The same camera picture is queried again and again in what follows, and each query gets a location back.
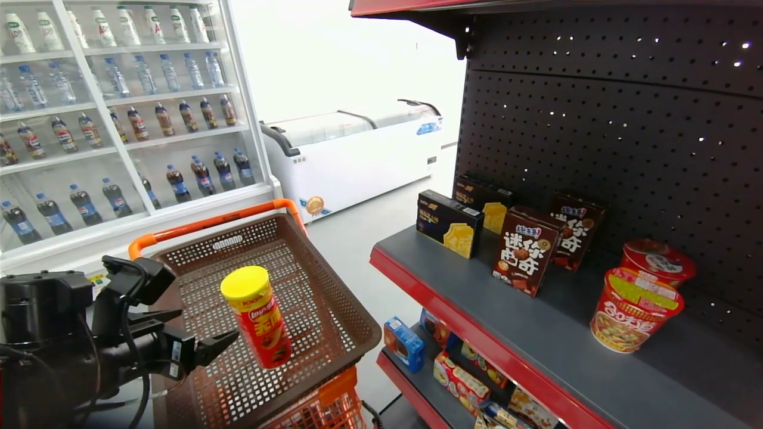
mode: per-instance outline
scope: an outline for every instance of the yellow lid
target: yellow lid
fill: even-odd
[[[230,301],[243,301],[266,293],[268,270],[261,266],[245,266],[228,274],[220,283],[220,293]]]

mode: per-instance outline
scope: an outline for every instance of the pegboard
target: pegboard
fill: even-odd
[[[599,7],[478,16],[456,174],[525,205],[608,200],[595,245],[653,237],[699,266],[687,312],[763,348],[763,11]]]

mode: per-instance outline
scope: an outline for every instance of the red noodle cup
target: red noodle cup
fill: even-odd
[[[684,299],[672,287],[629,268],[611,269],[604,275],[591,332],[606,348],[633,353],[683,308]]]
[[[662,282],[676,289],[697,274],[697,265],[688,256],[648,238],[625,243],[620,266],[638,272],[650,282]]]

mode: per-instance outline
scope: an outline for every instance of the orange basket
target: orange basket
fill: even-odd
[[[154,401],[156,427],[261,427],[297,403],[307,413],[314,411],[315,422],[357,412],[354,381],[331,380],[350,377],[348,369],[381,340],[381,328],[308,240],[294,202],[278,199],[144,235],[130,245],[130,258],[160,241],[281,208],[289,213],[256,218],[151,256],[176,278],[149,310],[182,308],[182,317],[168,325],[198,339],[238,329],[220,294],[222,279],[241,266],[265,267],[294,348],[284,365],[263,369],[240,337],[210,365],[189,374],[179,389]],[[162,376],[153,377],[152,383],[157,391],[172,384]],[[330,385],[341,385],[341,395],[327,396],[337,389]],[[316,393],[318,388],[324,393]],[[318,405],[304,402],[316,395]]]
[[[365,429],[361,401],[355,391],[358,371],[353,366],[318,390],[275,416],[265,429]]]

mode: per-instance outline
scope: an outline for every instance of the chest freezer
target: chest freezer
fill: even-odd
[[[450,143],[437,109],[411,100],[260,127],[273,174],[305,222],[430,176]]]

